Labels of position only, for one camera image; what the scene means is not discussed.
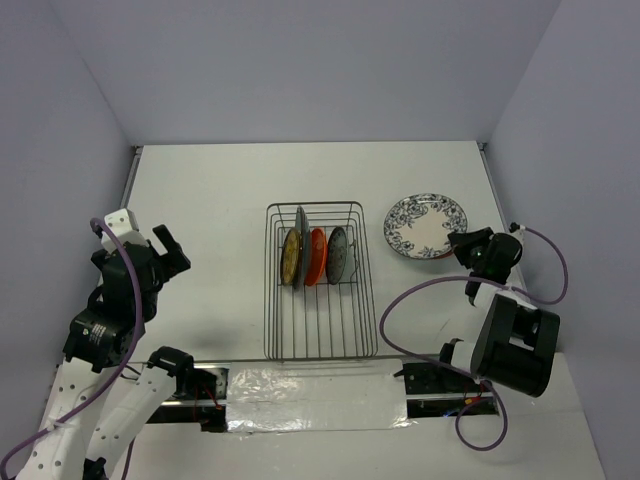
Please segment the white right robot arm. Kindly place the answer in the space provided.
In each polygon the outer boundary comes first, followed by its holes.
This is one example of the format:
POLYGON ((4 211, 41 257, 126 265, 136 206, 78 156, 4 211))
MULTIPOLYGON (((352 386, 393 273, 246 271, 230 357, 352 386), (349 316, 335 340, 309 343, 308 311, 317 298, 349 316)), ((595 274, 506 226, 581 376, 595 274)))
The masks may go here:
POLYGON ((508 282, 523 256, 524 236, 533 232, 512 223, 507 233, 487 227, 448 235, 453 255, 470 273, 464 293, 484 313, 484 322, 469 354, 456 347, 458 338, 441 348, 434 371, 442 389, 460 389, 471 373, 531 397, 546 390, 560 317, 544 308, 547 300, 535 300, 508 282))

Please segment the red teal patterned plate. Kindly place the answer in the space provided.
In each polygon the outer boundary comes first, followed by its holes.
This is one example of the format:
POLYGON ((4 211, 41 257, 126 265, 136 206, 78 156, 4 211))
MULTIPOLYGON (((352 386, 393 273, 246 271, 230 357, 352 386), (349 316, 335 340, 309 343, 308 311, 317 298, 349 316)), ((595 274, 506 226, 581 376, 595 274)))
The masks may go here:
POLYGON ((444 259, 447 259, 447 258, 449 258, 449 257, 452 257, 453 255, 454 255, 454 254, 453 254, 453 252, 452 252, 452 251, 449 251, 449 252, 447 252, 447 253, 445 253, 445 254, 442 254, 442 255, 439 255, 439 256, 436 256, 436 257, 433 257, 433 258, 429 258, 429 259, 427 259, 427 260, 428 260, 428 261, 444 260, 444 259))

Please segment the white blue floral plate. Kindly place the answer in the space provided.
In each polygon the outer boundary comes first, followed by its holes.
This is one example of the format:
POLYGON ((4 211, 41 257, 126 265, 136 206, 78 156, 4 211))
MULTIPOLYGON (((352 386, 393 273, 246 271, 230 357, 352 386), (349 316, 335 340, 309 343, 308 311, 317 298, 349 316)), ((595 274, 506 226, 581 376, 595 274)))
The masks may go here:
POLYGON ((387 244, 403 257, 433 260, 452 253, 448 235, 466 233, 468 219, 452 198, 421 193, 396 202, 386 214, 383 234, 387 244))

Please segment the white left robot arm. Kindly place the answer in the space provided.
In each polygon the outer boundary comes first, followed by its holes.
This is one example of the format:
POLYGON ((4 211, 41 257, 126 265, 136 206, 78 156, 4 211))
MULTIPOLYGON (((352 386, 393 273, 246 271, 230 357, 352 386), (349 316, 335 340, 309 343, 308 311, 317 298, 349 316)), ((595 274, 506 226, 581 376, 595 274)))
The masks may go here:
POLYGON ((31 450, 20 479, 109 478, 158 407, 195 389, 192 355, 163 346, 151 354, 128 394, 109 413, 103 411, 146 322, 157 313, 159 292, 191 262, 164 225, 153 229, 163 254, 124 214, 94 218, 91 228, 102 244, 91 257, 101 282, 70 323, 42 428, 13 449, 31 450))

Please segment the grey plate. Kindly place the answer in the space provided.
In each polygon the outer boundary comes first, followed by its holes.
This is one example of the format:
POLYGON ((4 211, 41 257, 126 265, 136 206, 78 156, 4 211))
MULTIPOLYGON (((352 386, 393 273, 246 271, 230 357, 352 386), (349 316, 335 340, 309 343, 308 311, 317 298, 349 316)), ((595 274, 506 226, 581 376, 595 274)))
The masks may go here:
POLYGON ((310 265, 311 232, 304 208, 299 205, 296 210, 295 228, 300 233, 300 252, 293 287, 298 290, 304 286, 304 280, 310 265))

